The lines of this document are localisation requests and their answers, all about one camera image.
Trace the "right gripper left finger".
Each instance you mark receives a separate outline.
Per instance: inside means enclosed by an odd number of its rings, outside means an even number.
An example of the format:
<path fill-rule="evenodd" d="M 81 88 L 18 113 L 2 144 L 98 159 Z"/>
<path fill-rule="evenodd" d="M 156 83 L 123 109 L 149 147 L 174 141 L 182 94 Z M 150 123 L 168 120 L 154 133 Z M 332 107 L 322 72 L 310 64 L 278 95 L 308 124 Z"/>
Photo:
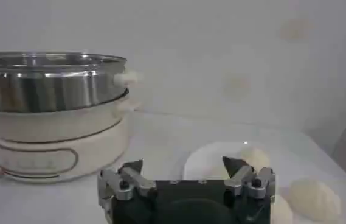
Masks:
<path fill-rule="evenodd" d="M 132 200 L 135 193 L 150 198 L 157 192 L 154 180 L 142 176 L 143 160 L 129 161 L 116 171 L 103 169 L 97 176 L 98 203 L 105 212 L 112 211 L 111 202 Z"/>

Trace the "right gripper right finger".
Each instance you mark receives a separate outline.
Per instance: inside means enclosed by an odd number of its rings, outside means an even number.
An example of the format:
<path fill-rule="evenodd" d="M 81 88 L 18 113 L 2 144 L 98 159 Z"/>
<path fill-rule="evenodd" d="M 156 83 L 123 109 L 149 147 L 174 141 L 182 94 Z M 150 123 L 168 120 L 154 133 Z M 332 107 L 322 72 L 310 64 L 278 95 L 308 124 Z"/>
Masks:
<path fill-rule="evenodd" d="M 234 196 L 245 194 L 255 200 L 275 202 L 276 175 L 272 168 L 264 167 L 257 172 L 243 159 L 223 156 L 222 160 L 229 175 L 223 182 Z"/>

